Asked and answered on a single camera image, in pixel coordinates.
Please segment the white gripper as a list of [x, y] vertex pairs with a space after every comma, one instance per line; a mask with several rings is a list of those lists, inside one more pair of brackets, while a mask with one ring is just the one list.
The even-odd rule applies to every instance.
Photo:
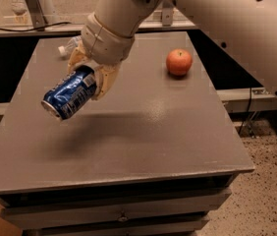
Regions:
[[94, 69], [96, 91], [93, 100], [102, 98], [114, 85], [120, 62], [128, 58], [135, 38], [117, 35], [103, 26], [91, 13], [86, 17], [81, 31], [83, 46], [76, 47], [68, 62], [68, 73], [90, 61], [90, 58], [99, 65]]

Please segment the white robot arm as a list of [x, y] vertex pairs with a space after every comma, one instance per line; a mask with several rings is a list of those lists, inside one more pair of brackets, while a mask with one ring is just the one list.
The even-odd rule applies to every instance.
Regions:
[[277, 96], [277, 0], [98, 0], [70, 58], [113, 66], [127, 59], [139, 25], [167, 2]]

